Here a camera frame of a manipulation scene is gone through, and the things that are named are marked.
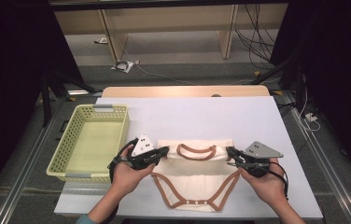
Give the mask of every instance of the small white object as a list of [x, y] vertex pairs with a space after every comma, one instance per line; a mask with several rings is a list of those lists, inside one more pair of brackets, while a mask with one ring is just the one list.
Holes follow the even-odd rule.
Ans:
[[314, 115], [312, 113], [306, 114], [305, 117], [306, 117], [306, 120], [308, 122], [313, 122], [313, 121], [317, 120], [316, 115]]
[[108, 41], [106, 40], [106, 38], [101, 38], [98, 40], [94, 41], [95, 44], [108, 44]]
[[130, 70], [132, 69], [134, 63], [133, 62], [126, 62], [126, 63], [127, 63], [127, 66], [125, 64], [125, 66], [126, 66], [125, 69], [117, 69], [117, 66], [113, 66], [113, 67], [111, 67], [111, 69], [112, 70], [117, 70], [117, 71], [120, 71], [120, 72], [124, 72], [124, 73], [129, 73]]
[[141, 154], [147, 153], [155, 149], [155, 146], [149, 140], [149, 138], [145, 134], [141, 134], [138, 138], [138, 142], [134, 147], [134, 151], [132, 153], [133, 157], [139, 156]]

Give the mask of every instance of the yellow plastic basket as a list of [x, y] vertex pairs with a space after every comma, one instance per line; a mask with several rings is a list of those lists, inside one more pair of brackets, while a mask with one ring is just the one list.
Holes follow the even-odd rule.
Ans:
[[78, 105], [47, 175], [63, 181], [109, 181], [106, 167], [126, 144], [129, 123], [126, 105]]

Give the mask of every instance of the brown trim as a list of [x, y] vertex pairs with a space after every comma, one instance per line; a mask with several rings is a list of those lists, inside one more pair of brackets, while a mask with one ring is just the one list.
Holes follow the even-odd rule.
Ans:
[[[213, 195], [213, 197], [211, 197], [210, 199], [208, 199], [207, 201], [210, 202], [211, 205], [216, 211], [220, 211], [222, 210], [223, 206], [225, 205], [225, 202], [227, 201], [229, 195], [231, 194], [234, 186], [237, 183], [237, 180], [239, 180], [239, 172], [236, 171], [233, 174], [229, 175], [225, 181], [222, 183], [221, 187], [217, 190], [217, 192]], [[219, 196], [219, 194], [225, 189], [225, 187], [228, 185], [228, 183], [232, 180], [231, 185], [229, 186], [229, 188], [226, 190], [224, 197], [221, 199], [221, 202], [219, 204], [219, 206], [216, 206], [214, 204], [214, 200]]]
[[[229, 175], [225, 179], [225, 181], [221, 184], [221, 186], [219, 187], [217, 192], [208, 200], [186, 200], [178, 193], [178, 191], [176, 190], [175, 186], [172, 184], [172, 182], [170, 181], [169, 178], [167, 178], [166, 176], [161, 175], [159, 173], [152, 173], [151, 175], [153, 176], [155, 183], [156, 183], [159, 191], [161, 192], [161, 196], [163, 197], [163, 200], [167, 204], [168, 207], [177, 208], [178, 206], [184, 205], [184, 204], [208, 204], [216, 211], [222, 210], [225, 202], [227, 201], [229, 195], [231, 194], [234, 186], [236, 185], [236, 183], [240, 177], [239, 172], [237, 172], [237, 171], [234, 172], [233, 174]], [[164, 189], [159, 182], [159, 178], [161, 178], [169, 186], [171, 191], [177, 197], [177, 199], [179, 200], [177, 203], [174, 203], [173, 205], [170, 204], [170, 202], [167, 198], [167, 195], [164, 193]], [[225, 187], [229, 184], [230, 181], [232, 181], [231, 185], [226, 190], [224, 197], [220, 201], [220, 204], [219, 205], [214, 204], [214, 200], [221, 194], [221, 192], [225, 189]]]
[[[205, 158], [196, 159], [196, 158], [191, 158], [191, 157], [187, 157], [187, 156], [183, 155], [181, 153], [181, 148], [184, 148], [185, 150], [187, 150], [189, 152], [198, 153], [198, 154], [202, 154], [202, 153], [206, 153], [206, 152], [210, 152], [210, 151], [211, 151], [211, 153], [208, 156], [206, 156]], [[176, 153], [180, 157], [182, 157], [188, 161], [208, 161], [216, 155], [216, 152], [217, 152], [216, 146], [212, 146], [212, 147], [209, 147], [207, 149], [195, 149], [195, 148], [187, 147], [184, 144], [179, 144], [178, 147], [176, 148]]]

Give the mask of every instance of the electrical cable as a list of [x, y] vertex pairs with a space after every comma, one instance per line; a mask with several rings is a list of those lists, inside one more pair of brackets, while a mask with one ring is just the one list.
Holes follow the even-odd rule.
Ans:
[[286, 114], [291, 111], [293, 108], [295, 108], [295, 105], [290, 106], [286, 111], [284, 111], [283, 113], [281, 113], [281, 118], [285, 117]]
[[243, 44], [244, 46], [246, 46], [246, 47], [248, 48], [248, 50], [252, 50], [252, 52], [253, 52], [254, 54], [256, 54], [257, 56], [259, 56], [259, 57], [262, 58], [263, 60], [269, 62], [269, 59], [268, 59], [268, 58], [266, 58], [264, 55], [262, 55], [262, 54], [261, 54], [258, 50], [256, 50], [254, 47], [252, 47], [252, 45], [250, 45], [250, 44], [247, 43], [247, 41], [250, 42], [250, 43], [252, 42], [252, 43], [257, 43], [257, 44], [259, 44], [260, 42], [257, 42], [257, 41], [255, 41], [255, 40], [253, 40], [253, 39], [248, 39], [247, 37], [245, 37], [244, 35], [242, 35], [242, 33], [241, 33], [240, 31], [238, 31], [238, 30], [235, 30], [235, 32], [236, 32], [237, 35], [239, 36], [239, 39], [242, 41], [242, 44]]
[[[254, 33], [252, 33], [251, 39], [254, 39], [255, 33], [256, 33], [256, 30], [254, 30]], [[252, 49], [252, 42], [249, 43], [248, 48]], [[252, 62], [252, 60], [251, 60], [251, 50], [248, 52], [248, 57], [249, 57], [250, 61]], [[261, 63], [262, 63], [262, 59], [264, 59], [267, 62], [269, 61], [266, 55], [260, 57], [260, 62]]]
[[258, 37], [260, 39], [260, 50], [265, 55], [265, 58], [269, 59], [268, 55], [266, 55], [265, 49], [262, 46], [262, 43], [264, 43], [264, 40], [263, 40], [262, 36], [260, 35], [260, 24], [259, 24], [260, 4], [255, 5], [254, 15], [255, 15], [255, 32], [258, 34]]
[[317, 121], [314, 120], [314, 123], [317, 124], [317, 126], [318, 126], [316, 129], [311, 129], [311, 128], [309, 127], [309, 124], [307, 124], [307, 127], [305, 127], [305, 126], [302, 124], [302, 121], [301, 121], [303, 111], [304, 111], [304, 109], [306, 108], [306, 105], [307, 105], [307, 88], [306, 88], [306, 87], [304, 88], [304, 91], [305, 91], [305, 101], [304, 101], [303, 109], [301, 110], [301, 113], [299, 113], [298, 122], [301, 124], [301, 126], [302, 126], [306, 131], [316, 132], [316, 131], [320, 130], [320, 128], [321, 128], [320, 124], [319, 124]]
[[[259, 31], [260, 31], [260, 28], [259, 28], [259, 22], [258, 22], [258, 16], [257, 16], [257, 32], [259, 32]], [[265, 53], [265, 55], [266, 55], [266, 52], [268, 52], [270, 54], [270, 56], [272, 56], [272, 52], [268, 49], [268, 45], [265, 43], [265, 40], [262, 38], [261, 35], [260, 35], [260, 42], [263, 44], [263, 47], [266, 48], [266, 50], [264, 50], [262, 47], [262, 51]]]
[[277, 108], [282, 108], [283, 106], [287, 106], [287, 105], [295, 105], [295, 102], [294, 103], [288, 103], [288, 104], [285, 104], [285, 105], [281, 105], [281, 104], [276, 104], [277, 105]]
[[[128, 53], [128, 51], [126, 50], [126, 48], [124, 48], [121, 44], [120, 44], [120, 41], [115, 38], [117, 40], [117, 42], [119, 43], [119, 45], [122, 47], [123, 51], [126, 53], [127, 57], [133, 61], [133, 58], [132, 56], [130, 56], [130, 54]], [[164, 78], [168, 78], [168, 79], [171, 79], [175, 82], [181, 82], [181, 83], [186, 83], [186, 84], [190, 84], [192, 86], [200, 86], [199, 84], [196, 84], [196, 83], [193, 83], [193, 82], [189, 82], [189, 81], [185, 81], [185, 80], [180, 80], [180, 79], [175, 79], [175, 78], [172, 78], [172, 77], [168, 77], [166, 75], [161, 75], [161, 74], [156, 74], [156, 73], [150, 73], [150, 72], [147, 72], [146, 70], [144, 70], [139, 64], [135, 63], [135, 65], [138, 67], [138, 69], [140, 69], [140, 71], [142, 71], [143, 73], [147, 74], [147, 75], [150, 75], [150, 76], [154, 76], [154, 77], [164, 77]], [[273, 79], [273, 80], [268, 80], [268, 81], [265, 81], [265, 82], [274, 82], [276, 80], [280, 79], [279, 78], [276, 78], [276, 79]], [[249, 83], [251, 82], [252, 80], [250, 79], [241, 79], [241, 80], [237, 80], [235, 82], [232, 82], [232, 83], [228, 83], [228, 84], [215, 84], [213, 86], [216, 86], [216, 85], [234, 85], [236, 83], [240, 83], [240, 82], [246, 82], [246, 83]]]
[[106, 168], [109, 170], [109, 179], [111, 182], [114, 180], [114, 173], [115, 173], [115, 167], [120, 163], [120, 155], [123, 153], [124, 150], [130, 145], [135, 145], [138, 142], [138, 138], [135, 138], [134, 140], [128, 142], [123, 148], [121, 148], [117, 154], [117, 156], [108, 164]]
[[274, 46], [273, 44], [260, 43], [259, 41], [249, 39], [249, 38], [246, 37], [245, 35], [242, 35], [242, 33], [241, 33], [239, 30], [234, 30], [234, 31], [235, 31], [239, 36], [241, 36], [244, 40], [246, 40], [246, 41], [253, 42], [254, 44], [266, 45], [266, 46], [269, 46], [269, 47], [273, 47], [273, 46]]
[[306, 146], [307, 140], [304, 141], [303, 145], [300, 147], [300, 149], [297, 151], [297, 156], [300, 154], [304, 146]]
[[272, 38], [272, 36], [271, 35], [269, 35], [269, 32], [268, 32], [268, 30], [267, 29], [265, 29], [265, 32], [266, 32], [266, 35], [267, 36], [269, 36], [269, 38], [273, 41], [273, 42], [275, 42], [274, 41], [274, 39]]
[[263, 172], [267, 173], [267, 174], [271, 174], [271, 175], [274, 175], [275, 177], [279, 178], [281, 181], [283, 181], [284, 183], [284, 194], [286, 195], [286, 198], [288, 200], [288, 185], [289, 185], [289, 181], [288, 181], [288, 175], [287, 175], [287, 172], [286, 170], [283, 168], [283, 166], [281, 166], [279, 163], [277, 162], [273, 162], [273, 161], [270, 161], [268, 162], [269, 164], [274, 164], [274, 165], [277, 165], [278, 167], [280, 167], [280, 169], [283, 171], [284, 173], [284, 176], [281, 176], [271, 170], [268, 170], [268, 169], [264, 169], [260, 166], [257, 166], [257, 164], [254, 164], [252, 163], [251, 166], [246, 166], [248, 164], [245, 164], [245, 163], [240, 163], [240, 162], [227, 162], [227, 164], [231, 165], [231, 166], [236, 166], [236, 167], [256, 167], [257, 169], [260, 169], [262, 170]]
[[260, 16], [260, 4], [256, 4], [255, 7], [254, 7], [254, 14], [256, 15], [255, 23], [253, 21], [253, 18], [251, 16], [251, 13], [249, 12], [249, 9], [248, 9], [247, 5], [245, 5], [245, 8], [246, 8], [246, 12], [248, 14], [248, 17], [250, 18], [251, 23], [254, 26], [254, 34], [257, 33], [258, 37], [260, 39], [260, 42], [264, 43], [265, 41], [263, 40], [262, 36], [260, 35], [260, 30], [259, 30], [260, 24], [258, 22], [258, 19], [259, 19], [259, 16]]

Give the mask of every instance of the blue sleeve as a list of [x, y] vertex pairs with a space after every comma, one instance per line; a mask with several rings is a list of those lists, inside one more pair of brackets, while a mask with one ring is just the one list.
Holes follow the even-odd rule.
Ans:
[[97, 223], [93, 222], [87, 215], [82, 215], [77, 220], [76, 224], [97, 224]]

